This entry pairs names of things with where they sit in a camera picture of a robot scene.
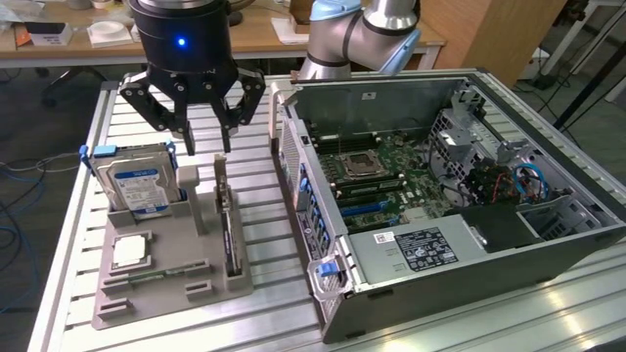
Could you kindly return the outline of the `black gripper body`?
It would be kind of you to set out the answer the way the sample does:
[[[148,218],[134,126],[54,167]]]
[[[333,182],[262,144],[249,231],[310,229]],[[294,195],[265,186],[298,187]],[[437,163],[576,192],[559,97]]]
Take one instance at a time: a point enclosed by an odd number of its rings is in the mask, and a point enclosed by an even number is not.
[[[237,79],[225,1],[130,1],[148,81],[170,99],[206,103]]]

